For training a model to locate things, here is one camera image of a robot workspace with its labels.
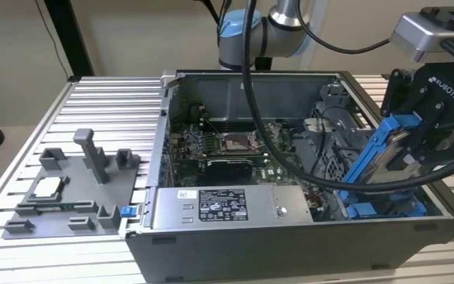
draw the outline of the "wall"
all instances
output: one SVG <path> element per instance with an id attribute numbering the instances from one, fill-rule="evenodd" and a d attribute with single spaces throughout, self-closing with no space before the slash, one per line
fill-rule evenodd
<path id="1" fill-rule="evenodd" d="M 357 49 L 390 37 L 401 14 L 422 7 L 454 6 L 454 0 L 317 0 L 316 9 L 324 9 L 318 35 L 333 45 Z M 386 45 L 358 55 L 340 54 L 325 47 L 316 48 L 302 65 L 312 70 L 348 70 L 356 74 L 389 73 L 394 68 L 416 68 L 404 54 Z"/>
<path id="2" fill-rule="evenodd" d="M 221 2 L 214 0 L 217 10 Z M 265 14 L 274 3 L 259 1 Z M 218 68 L 215 23 L 199 2 L 72 0 L 72 6 L 97 75 L 159 76 L 166 69 Z M 233 9 L 243 6 L 235 1 Z M 59 53 L 68 68 L 60 44 Z M 297 62 L 277 59 L 274 66 L 293 69 Z M 0 126 L 36 124 L 64 82 L 34 0 L 0 0 Z"/>
<path id="3" fill-rule="evenodd" d="M 213 1 L 217 11 L 222 1 Z M 258 1 L 266 15 L 276 1 Z M 74 0 L 79 26 L 98 74 L 159 76 L 166 69 L 217 69 L 215 22 L 191 0 Z M 231 9 L 245 8 L 235 0 Z M 277 59 L 278 69 L 297 62 Z"/>
<path id="4" fill-rule="evenodd" d="M 36 124 L 64 82 L 36 4 L 0 0 L 0 126 Z"/>

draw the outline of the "open computer chassis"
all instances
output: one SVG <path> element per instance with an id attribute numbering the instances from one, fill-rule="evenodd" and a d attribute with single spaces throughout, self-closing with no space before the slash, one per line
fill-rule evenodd
<path id="1" fill-rule="evenodd" d="M 149 194 L 126 238 L 149 282 L 390 269 L 454 238 L 454 194 L 442 182 L 345 198 L 280 166 L 241 73 L 181 70 L 162 82 Z M 342 180 L 382 119 L 353 76 L 254 72 L 253 82 L 288 160 Z"/>

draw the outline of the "black pole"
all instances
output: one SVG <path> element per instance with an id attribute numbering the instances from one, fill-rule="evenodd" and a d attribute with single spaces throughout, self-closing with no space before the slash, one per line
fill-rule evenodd
<path id="1" fill-rule="evenodd" d="M 94 76 L 93 64 L 86 52 L 71 1 L 44 0 L 44 3 L 74 75 Z"/>

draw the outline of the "barcode sticker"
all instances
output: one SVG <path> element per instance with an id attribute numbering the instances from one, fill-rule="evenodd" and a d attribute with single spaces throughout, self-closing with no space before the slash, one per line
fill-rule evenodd
<path id="1" fill-rule="evenodd" d="M 178 199 L 197 199 L 197 191 L 178 191 Z"/>

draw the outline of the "aluminum extrusion table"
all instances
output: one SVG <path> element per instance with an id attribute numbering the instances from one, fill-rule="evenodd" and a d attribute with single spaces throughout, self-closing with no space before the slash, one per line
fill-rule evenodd
<path id="1" fill-rule="evenodd" d="M 378 75 L 356 79 L 381 105 L 388 81 Z M 43 149 L 62 147 L 67 155 L 80 155 L 80 147 L 72 142 L 78 128 L 97 131 L 94 140 L 107 153 L 131 148 L 141 155 L 133 203 L 145 200 L 159 90 L 159 78 L 91 77 L 67 84 L 0 179 L 0 283 L 145 283 L 118 235 L 3 240 L 2 226 L 38 175 Z M 454 192 L 454 176 L 445 183 Z M 397 270 L 230 283 L 280 282 L 454 283 L 454 241 L 425 247 Z"/>

